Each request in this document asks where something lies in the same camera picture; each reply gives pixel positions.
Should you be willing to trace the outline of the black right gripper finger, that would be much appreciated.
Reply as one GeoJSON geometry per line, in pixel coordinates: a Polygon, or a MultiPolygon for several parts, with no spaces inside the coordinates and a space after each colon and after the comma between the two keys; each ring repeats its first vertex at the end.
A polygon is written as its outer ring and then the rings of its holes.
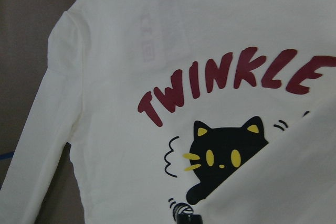
{"type": "Polygon", "coordinates": [[[194,214],[191,211],[181,211],[176,214],[177,224],[203,224],[201,215],[194,214]]]}

